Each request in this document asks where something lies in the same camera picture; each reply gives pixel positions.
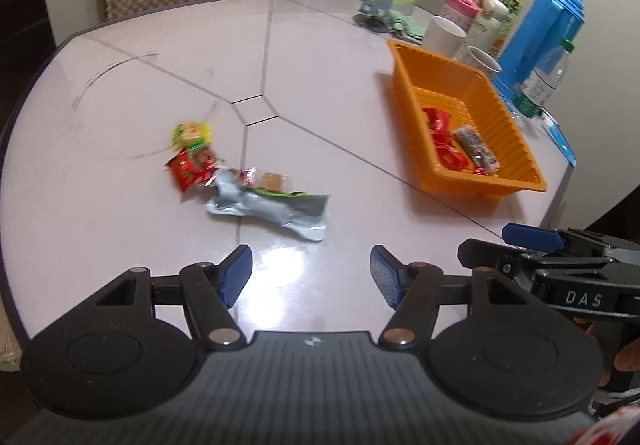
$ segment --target green bottle cap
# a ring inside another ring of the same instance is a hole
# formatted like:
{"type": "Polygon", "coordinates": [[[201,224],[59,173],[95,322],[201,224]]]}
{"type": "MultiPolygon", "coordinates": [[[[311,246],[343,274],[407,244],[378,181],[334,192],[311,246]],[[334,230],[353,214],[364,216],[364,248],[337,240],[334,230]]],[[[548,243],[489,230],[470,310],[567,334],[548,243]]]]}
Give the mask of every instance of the green bottle cap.
{"type": "Polygon", "coordinates": [[[575,46],[567,38],[562,38],[560,45],[567,50],[567,53],[571,53],[575,49],[575,46]]]}

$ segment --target pink lid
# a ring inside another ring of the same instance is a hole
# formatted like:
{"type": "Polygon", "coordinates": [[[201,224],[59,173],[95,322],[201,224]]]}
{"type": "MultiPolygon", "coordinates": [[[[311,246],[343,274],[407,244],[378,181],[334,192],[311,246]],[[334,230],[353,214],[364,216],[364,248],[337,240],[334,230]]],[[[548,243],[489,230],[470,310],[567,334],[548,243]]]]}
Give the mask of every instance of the pink lid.
{"type": "Polygon", "coordinates": [[[446,3],[454,10],[467,17],[475,17],[482,8],[474,0],[446,0],[446,3]]]}

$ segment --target pink cup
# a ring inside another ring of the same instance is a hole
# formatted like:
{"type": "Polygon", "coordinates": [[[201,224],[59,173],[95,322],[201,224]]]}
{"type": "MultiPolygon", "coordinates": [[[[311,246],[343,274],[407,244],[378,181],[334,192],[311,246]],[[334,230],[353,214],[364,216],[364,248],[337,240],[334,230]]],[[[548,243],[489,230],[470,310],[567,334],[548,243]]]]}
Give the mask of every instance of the pink cup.
{"type": "Polygon", "coordinates": [[[440,16],[467,31],[479,11],[481,8],[474,0],[446,0],[440,16]]]}

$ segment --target round table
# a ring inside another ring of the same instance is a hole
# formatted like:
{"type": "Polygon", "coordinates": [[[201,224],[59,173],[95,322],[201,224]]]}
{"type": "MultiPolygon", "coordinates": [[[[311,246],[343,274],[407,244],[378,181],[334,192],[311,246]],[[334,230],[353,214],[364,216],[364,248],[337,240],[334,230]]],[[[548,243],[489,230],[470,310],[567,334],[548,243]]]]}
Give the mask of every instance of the round table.
{"type": "MultiPolygon", "coordinates": [[[[388,101],[385,36],[353,23],[358,0],[212,0],[80,32],[59,47],[5,129],[0,185],[2,297],[33,336],[132,266],[175,274],[248,244],[254,271],[231,313],[257,329],[369,330],[392,311],[369,252],[465,274],[468,237],[500,242],[509,221],[539,225],[569,167],[542,133],[526,138],[546,193],[497,204],[412,184],[388,101]],[[164,164],[181,121],[205,121],[237,167],[330,194],[320,243],[182,199],[164,164]]],[[[430,14],[417,9],[420,24],[430,14]]],[[[438,328],[465,307],[441,310],[438,328]]],[[[182,310],[158,317],[186,330],[182,310]]]]}

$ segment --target white thermos bottle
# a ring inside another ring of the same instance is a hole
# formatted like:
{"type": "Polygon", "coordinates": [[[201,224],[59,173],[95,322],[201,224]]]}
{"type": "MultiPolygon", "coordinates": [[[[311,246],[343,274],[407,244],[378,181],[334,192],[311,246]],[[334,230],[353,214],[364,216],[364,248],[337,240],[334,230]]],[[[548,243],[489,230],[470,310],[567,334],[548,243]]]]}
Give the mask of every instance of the white thermos bottle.
{"type": "Polygon", "coordinates": [[[483,0],[482,11],[466,32],[465,44],[488,53],[508,16],[509,9],[499,0],[483,0]]]}

